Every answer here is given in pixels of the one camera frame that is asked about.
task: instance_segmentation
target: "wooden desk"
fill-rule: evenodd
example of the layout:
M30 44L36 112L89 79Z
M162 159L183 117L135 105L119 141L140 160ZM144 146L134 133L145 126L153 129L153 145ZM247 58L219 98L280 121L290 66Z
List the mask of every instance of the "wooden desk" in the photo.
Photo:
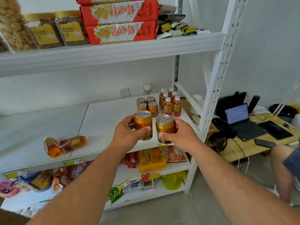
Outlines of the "wooden desk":
M292 137L289 137L289 138L286 138L283 140L276 140L274 137L272 137L270 134L267 133L265 135L257 137L258 139L272 141L272 142L275 142L276 145L285 145L285 144L292 143L294 141L298 141L299 136L300 136L300 131L293 129L294 127L290 128L290 129L283 127L282 124L285 123L285 121L283 121L279 117L274 116L272 113L265 113L265 114L257 114L256 113L255 116L256 117L250 117L250 120L257 122L257 123L271 120L274 123L276 123L277 125L279 125L280 127L284 128L285 130L287 130L288 132L290 132L291 134L294 135ZM248 156L270 150L270 148L256 145L254 142L254 139L243 142L241 139L236 137L234 140L244 149L244 151L247 153ZM238 156L240 157L240 159L245 157L242 149L237 145L237 143L235 143L232 139L229 139L225 150L220 152L220 155L228 162L233 162L235 160L238 160Z

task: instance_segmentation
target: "gold can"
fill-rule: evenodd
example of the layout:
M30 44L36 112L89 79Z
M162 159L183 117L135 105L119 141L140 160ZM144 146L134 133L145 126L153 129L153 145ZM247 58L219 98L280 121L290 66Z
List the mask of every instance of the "gold can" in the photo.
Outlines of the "gold can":
M152 115L150 111L141 110L134 114L135 130L140 130L146 126L151 127L151 131L140 138L140 140L149 140L152 138Z
M139 105L137 105L137 110L140 111L140 110L148 110L147 109L147 104L142 102L140 103Z
M138 98L137 99L137 106L140 104L140 103L146 103L146 100L142 97L142 98Z
M149 97L146 99L146 101L147 101L147 104L148 104L149 102L155 102L155 97L149 96Z
M160 132L174 133L174 121L170 115L159 115L156 118L156 131L158 141L163 145L169 145L172 142L159 137Z
M149 102L148 103L148 111L151 112L152 117L156 117L158 115L158 106L156 102Z

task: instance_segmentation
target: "hand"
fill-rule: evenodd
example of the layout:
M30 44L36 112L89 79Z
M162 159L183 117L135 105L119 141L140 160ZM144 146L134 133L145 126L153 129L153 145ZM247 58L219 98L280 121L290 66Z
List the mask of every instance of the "hand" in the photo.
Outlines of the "hand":
M128 152L137 144L140 137L150 132L151 127L147 126L140 130L132 131L134 115L124 118L115 128L115 133L112 138L111 145L121 149L123 152Z
M193 128L187 122L179 118L173 118L173 120L175 122L175 127L178 129L178 132L160 132L159 137L173 142L182 151L193 154L193 151L199 148L198 145L201 144L202 141L197 137Z

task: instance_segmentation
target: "blue shorts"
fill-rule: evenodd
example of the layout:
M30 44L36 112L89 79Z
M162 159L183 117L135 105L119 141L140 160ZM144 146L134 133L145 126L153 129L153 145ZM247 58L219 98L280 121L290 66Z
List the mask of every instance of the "blue shorts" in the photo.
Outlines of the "blue shorts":
M295 149L283 162L284 166L300 180L300 151Z

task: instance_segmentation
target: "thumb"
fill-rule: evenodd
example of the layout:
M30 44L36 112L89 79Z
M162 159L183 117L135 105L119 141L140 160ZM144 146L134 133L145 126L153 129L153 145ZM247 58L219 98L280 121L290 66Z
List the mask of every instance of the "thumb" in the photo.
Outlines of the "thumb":
M159 137L174 142L174 134L168 132L160 132Z
M144 136L145 134L147 134L150 131L151 131L151 127L146 126L144 128L141 128L140 130L136 130L134 132L135 132L135 135L137 136L137 138L140 138L140 137Z

